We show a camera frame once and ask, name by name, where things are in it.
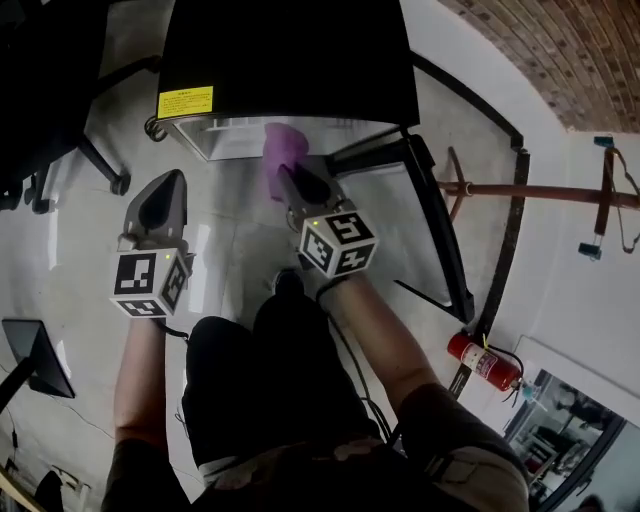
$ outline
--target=chair leg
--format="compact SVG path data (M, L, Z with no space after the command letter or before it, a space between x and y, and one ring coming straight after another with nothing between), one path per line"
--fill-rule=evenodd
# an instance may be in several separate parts
M42 199L44 193L44 186L47 183L47 176L49 175L49 166L45 166L42 169L31 175L31 187L24 193L25 204L31 203L31 209L33 213L42 215L48 213L51 207L51 201L48 199Z
M113 73L109 73L98 80L96 88L93 94L94 98L100 96L103 92L111 89L114 85L119 84L123 80L126 80L131 75L136 74L143 69L148 70L151 73L160 72L160 64L162 63L162 57L159 55L153 55L152 57L146 57L144 59L137 60L131 64L116 69Z
M80 149L96 169L98 169L102 175L109 180L109 183L111 183L112 194L123 196L127 193L129 185L131 184L131 176L127 173L120 175L116 174L86 135L83 135L80 139L78 149Z

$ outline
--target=black monitor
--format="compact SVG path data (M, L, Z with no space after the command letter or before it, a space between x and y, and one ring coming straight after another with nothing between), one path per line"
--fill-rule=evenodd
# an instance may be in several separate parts
M76 394L40 320L5 318L2 327L18 366L0 384L0 412L27 380L34 391L75 398Z

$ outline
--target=person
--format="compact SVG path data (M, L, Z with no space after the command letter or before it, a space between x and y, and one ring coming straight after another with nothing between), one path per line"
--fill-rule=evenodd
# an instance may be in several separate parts
M206 486L193 504L169 463L165 336L131 321L102 510L527 510L516 455L438 382L362 273L330 293L384 386L406 456L382 442L299 276L281 272L274 292L252 332L208 317L188 340L182 406Z

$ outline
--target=red fire extinguisher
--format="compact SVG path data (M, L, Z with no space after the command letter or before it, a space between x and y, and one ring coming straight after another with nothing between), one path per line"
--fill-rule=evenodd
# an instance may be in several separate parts
M485 350L475 343L468 334L456 334L447 347L449 354L460 360L483 379L488 380L501 391L513 389L522 377L522 370L499 357L491 350Z

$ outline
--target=fiducial marker cube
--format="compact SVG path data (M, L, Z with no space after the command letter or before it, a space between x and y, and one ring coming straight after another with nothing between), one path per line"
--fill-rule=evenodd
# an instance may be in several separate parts
M366 269L378 242L356 210L305 219L300 252L326 277L334 278Z
M131 318L172 316L188 277L178 249L117 252L110 300Z

